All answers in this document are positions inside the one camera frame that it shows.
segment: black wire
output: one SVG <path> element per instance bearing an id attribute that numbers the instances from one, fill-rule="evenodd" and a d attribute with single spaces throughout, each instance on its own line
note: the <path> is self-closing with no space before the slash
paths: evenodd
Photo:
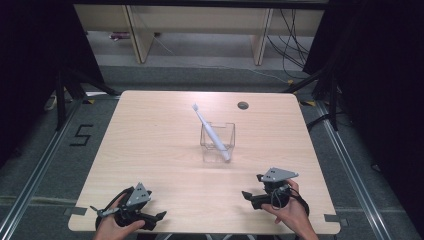
<path id="1" fill-rule="evenodd" d="M 278 36 L 278 38 L 280 39 L 280 41 L 281 42 L 283 42 L 284 43 L 284 45 L 287 45 L 287 43 L 281 38 L 281 36 Z M 295 47 L 293 47 L 293 46 L 290 46 L 289 45 L 289 48 L 291 48 L 291 49 L 293 49 L 293 50 L 295 50 L 295 51 L 300 51 L 300 52 L 302 52 L 303 54 L 309 54 L 309 52 L 308 51 L 304 51 L 304 50 L 301 50 L 301 49 L 299 49 L 299 48 L 295 48 Z"/>
<path id="2" fill-rule="evenodd" d="M 283 20 L 284 20 L 284 22 L 285 22 L 285 24 L 286 24 L 286 27 L 287 27 L 287 29 L 289 30 L 289 33 L 290 33 L 290 36 L 293 38 L 293 41 L 296 43 L 296 46 L 297 46 L 297 51 L 300 51 L 300 52 L 303 52 L 301 49 L 303 49 L 306 53 L 308 53 L 309 54 L 309 51 L 305 48 L 305 47 L 303 47 L 302 46 L 302 44 L 300 44 L 298 41 L 297 41 L 297 34 L 296 34 L 296 24 L 295 24 L 295 20 L 296 20 L 296 10 L 295 9 L 293 9 L 292 10 L 292 27 L 290 28 L 290 26 L 289 26 L 289 24 L 288 24 L 288 22 L 287 22 L 287 20 L 286 20 L 286 17 L 284 16 L 284 13 L 283 13 L 283 11 L 280 9 L 280 14 L 281 14 L 281 16 L 283 17 Z"/>
<path id="3" fill-rule="evenodd" d="M 289 38 L 287 39 L 287 45 L 286 45 L 286 47 L 284 48 L 284 52 L 287 52 L 287 46 L 290 44 L 290 39 L 291 39 L 291 37 L 292 37 L 292 34 L 291 34 L 290 27 L 289 27 L 289 25 L 287 24 L 287 21 L 286 21 L 286 19 L 284 18 L 284 16 L 283 16 L 283 19 L 284 19 L 284 21 L 286 22 L 287 29 L 289 29 L 289 32 L 290 32 Z"/>
<path id="4" fill-rule="evenodd" d="M 267 36 L 267 38 L 268 38 L 269 42 L 271 43 L 271 46 L 275 49 L 275 51 L 277 51 L 278 54 L 280 54 L 283 57 L 288 58 L 291 62 L 293 62 L 297 66 L 303 67 L 303 65 L 301 63 L 299 63 L 298 61 L 296 61 L 296 59 L 294 59 L 292 56 L 288 55 L 283 50 L 281 50 L 279 47 L 277 47 L 277 45 L 274 44 L 274 42 L 269 38 L 269 36 Z"/>
<path id="5" fill-rule="evenodd" d="M 127 189 L 124 189 L 124 190 L 122 190 L 122 192 L 120 192 L 118 195 L 116 195 L 116 197 L 115 198 L 113 198 L 112 199 L 112 201 L 110 201 L 110 203 L 104 208 L 104 210 L 108 210 L 109 208 L 110 208 L 110 206 L 112 206 L 112 204 L 116 201 L 116 200 L 118 200 L 118 198 L 120 197 L 120 196 L 122 196 L 123 194 L 125 194 L 125 193 L 129 193 L 131 190 L 133 190 L 134 188 L 133 187 L 129 187 L 129 188 L 127 188 Z"/>
<path id="6" fill-rule="evenodd" d="M 280 198 L 278 197 L 278 194 L 276 193 L 277 192 L 277 190 L 278 189 L 274 189 L 274 191 L 272 191 L 272 193 L 271 193 L 271 206 L 272 206 L 272 208 L 274 209 L 274 210 L 279 210 L 279 209 L 281 209 L 281 200 L 280 200 Z M 274 196 L 275 196 L 275 198 L 278 200 L 278 205 L 279 205 L 279 207 L 274 207 Z"/>
<path id="7" fill-rule="evenodd" d="M 296 191 L 296 189 L 294 189 L 294 188 L 289 188 L 290 190 L 292 190 L 292 191 L 295 191 L 296 193 L 297 193 L 297 195 L 299 195 L 300 196 L 300 194 L 299 194 L 299 192 L 298 191 Z"/>

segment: black tape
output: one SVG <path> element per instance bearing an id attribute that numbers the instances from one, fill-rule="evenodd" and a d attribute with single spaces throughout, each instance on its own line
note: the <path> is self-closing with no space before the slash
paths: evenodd
<path id="1" fill-rule="evenodd" d="M 324 214 L 324 219 L 326 222 L 338 222 L 343 227 L 349 226 L 347 219 L 340 219 L 337 215 Z"/>
<path id="2" fill-rule="evenodd" d="M 88 134 L 80 134 L 80 131 L 83 127 L 93 127 L 93 124 L 81 124 L 78 127 L 78 131 L 77 133 L 75 133 L 75 137 L 79 137 L 79 138 L 85 138 L 84 143 L 71 143 L 69 144 L 69 146 L 73 146 L 73 147 L 84 147 L 87 145 L 88 139 L 90 139 L 91 135 Z"/>
<path id="3" fill-rule="evenodd" d="M 71 215 L 84 216 L 86 212 L 87 212 L 87 208 L 73 207 L 73 208 L 65 209 L 65 212 L 63 213 L 63 215 L 65 215 L 65 216 L 71 216 Z"/>

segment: gray floor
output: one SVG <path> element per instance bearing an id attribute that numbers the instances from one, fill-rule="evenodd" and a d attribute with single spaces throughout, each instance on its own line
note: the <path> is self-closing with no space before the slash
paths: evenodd
<path id="1" fill-rule="evenodd" d="M 283 68 L 296 77 L 306 76 L 296 72 L 300 68 L 288 61 L 284 61 L 283 65 L 282 57 L 270 45 L 267 45 L 262 66 L 255 66 L 248 36 L 164 33 L 155 40 L 147 62 L 140 65 L 136 62 L 131 41 L 112 41 L 109 34 L 90 32 L 88 38 L 106 83 L 117 90 L 205 90 L 205 86 L 209 86 L 208 90 L 214 91 L 279 92 L 288 86 L 288 79 L 299 81 L 284 73 Z M 300 40 L 309 48 L 311 38 Z M 291 54 L 298 57 L 295 51 Z M 179 82 L 172 79 L 175 76 L 183 80 Z M 184 84 L 184 77 L 190 77 L 190 86 Z M 312 89 L 311 85 L 300 90 L 297 93 L 298 99 L 311 100 Z M 97 99 L 94 104 L 68 104 L 68 109 L 78 104 L 77 111 L 19 225 L 14 229 L 12 239 L 92 237 L 92 233 L 70 231 L 67 228 L 69 216 L 64 212 L 76 203 L 117 102 L 116 99 L 105 98 Z M 305 123 L 319 117 L 317 107 L 300 108 Z M 0 169 L 1 218 L 7 215 L 14 199 L 24 189 L 43 156 L 55 134 L 55 124 L 55 111 L 48 111 L 41 116 L 26 141 L 21 144 L 22 155 L 11 158 Z M 74 137 L 81 124 L 93 125 L 83 129 L 83 133 L 91 135 L 90 141 L 85 147 L 73 147 L 72 143 L 81 141 Z M 368 194 L 377 206 L 392 239 L 420 239 L 385 179 L 370 168 L 372 157 L 349 118 L 338 116 L 338 126 L 340 137 L 355 163 L 360 179 L 366 184 Z M 324 124 L 316 125 L 310 136 L 337 215 L 343 220 L 337 239 L 377 239 Z M 285 236 L 284 239 L 293 239 L 293 236 Z"/>

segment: metal rail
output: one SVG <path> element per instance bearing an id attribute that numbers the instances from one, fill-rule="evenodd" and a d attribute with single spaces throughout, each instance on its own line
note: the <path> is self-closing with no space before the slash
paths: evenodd
<path id="1" fill-rule="evenodd" d="M 317 101 L 317 109 L 320 115 L 328 114 L 325 104 L 321 101 Z M 378 211 L 374 201 L 372 200 L 364 182 L 362 181 L 358 171 L 356 170 L 355 164 L 352 161 L 346 147 L 343 144 L 342 139 L 337 131 L 334 131 L 328 120 L 324 120 L 324 126 L 327 130 L 328 135 L 334 145 L 334 148 L 339 155 L 342 165 L 346 171 L 347 176 L 352 184 L 352 187 L 358 197 L 359 203 L 364 210 L 365 215 L 371 225 L 372 230 L 377 239 L 386 240 L 393 239 L 387 229 L 387 226 Z"/>
<path id="2" fill-rule="evenodd" d="M 75 100 L 74 104 L 69 109 L 69 117 L 64 122 L 61 129 L 55 132 L 52 139 L 50 140 L 47 149 L 44 151 L 41 156 L 37 166 L 29 177 L 25 187 L 22 192 L 16 199 L 6 218 L 3 219 L 0 228 L 0 236 L 3 240 L 8 240 L 12 237 L 13 232 L 19 224 L 22 216 L 25 213 L 29 203 L 31 202 L 31 198 L 36 192 L 38 186 L 43 180 L 44 174 L 46 173 L 54 154 L 56 153 L 58 146 L 60 145 L 63 136 L 67 132 L 69 127 L 69 123 L 71 122 L 73 116 L 79 109 L 82 104 L 82 100 Z"/>

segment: wrist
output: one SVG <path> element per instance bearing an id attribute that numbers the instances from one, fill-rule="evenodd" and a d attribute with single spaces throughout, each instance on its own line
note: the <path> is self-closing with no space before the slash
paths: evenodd
<path id="1" fill-rule="evenodd" d="M 302 240 L 318 240 L 318 236 L 314 230 L 302 232 L 302 234 L 299 234 L 299 237 Z"/>

